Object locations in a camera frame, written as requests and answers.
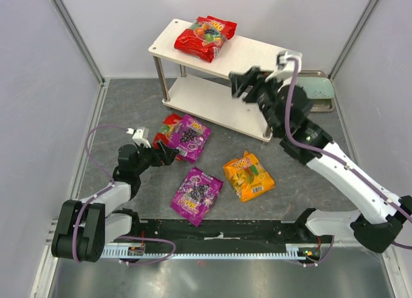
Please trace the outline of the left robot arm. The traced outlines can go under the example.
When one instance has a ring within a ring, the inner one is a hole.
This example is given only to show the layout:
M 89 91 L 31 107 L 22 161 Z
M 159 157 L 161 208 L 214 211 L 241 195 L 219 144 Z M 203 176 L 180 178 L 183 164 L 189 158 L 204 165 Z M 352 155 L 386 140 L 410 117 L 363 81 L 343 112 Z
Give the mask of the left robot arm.
M 94 263 L 107 244 L 117 239 L 141 238 L 138 213 L 122 205 L 137 195 L 144 171 L 171 165 L 178 153 L 163 142 L 156 147 L 120 147 L 113 181 L 87 198 L 62 204 L 51 243 L 52 256 Z

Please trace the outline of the red fruit candy bag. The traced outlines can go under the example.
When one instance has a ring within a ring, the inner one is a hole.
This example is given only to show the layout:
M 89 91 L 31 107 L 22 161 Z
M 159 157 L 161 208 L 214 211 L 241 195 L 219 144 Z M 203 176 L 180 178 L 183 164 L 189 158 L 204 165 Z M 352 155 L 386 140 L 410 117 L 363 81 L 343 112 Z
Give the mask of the red fruit candy bag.
M 174 131 L 174 128 L 180 123 L 182 120 L 182 116 L 172 113 L 168 115 L 164 121 L 162 122 L 161 128 L 159 132 L 154 137 L 153 140 L 153 147 L 158 148 L 158 143 L 162 142 L 164 145 L 168 145 L 170 137 Z
M 233 38 L 238 24 L 208 15 L 198 17 L 175 40 L 174 48 L 203 61 L 212 62 L 226 41 Z

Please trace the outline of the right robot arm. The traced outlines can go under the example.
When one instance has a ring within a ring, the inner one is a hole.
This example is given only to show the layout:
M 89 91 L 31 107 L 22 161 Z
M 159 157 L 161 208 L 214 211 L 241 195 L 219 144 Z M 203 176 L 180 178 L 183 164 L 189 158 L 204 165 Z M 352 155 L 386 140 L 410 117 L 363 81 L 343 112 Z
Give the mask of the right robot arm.
M 286 86 L 259 67 L 230 72 L 229 80 L 232 97 L 257 104 L 285 153 L 326 178 L 356 207 L 346 212 L 306 209 L 296 221 L 304 231 L 355 239 L 375 253 L 390 246 L 411 248 L 397 242 L 404 223 L 411 221 L 411 197 L 398 196 L 379 185 L 308 118 L 313 102 L 301 86 Z

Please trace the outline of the orange mango candy bag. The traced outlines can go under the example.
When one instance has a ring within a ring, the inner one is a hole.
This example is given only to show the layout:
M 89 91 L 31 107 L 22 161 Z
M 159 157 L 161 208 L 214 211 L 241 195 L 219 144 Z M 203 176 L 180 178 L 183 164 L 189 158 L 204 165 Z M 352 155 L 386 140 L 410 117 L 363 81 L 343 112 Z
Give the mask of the orange mango candy bag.
M 226 163 L 223 171 L 242 203 L 253 200 L 276 186 L 258 158 L 248 151 L 244 152 L 242 158 Z

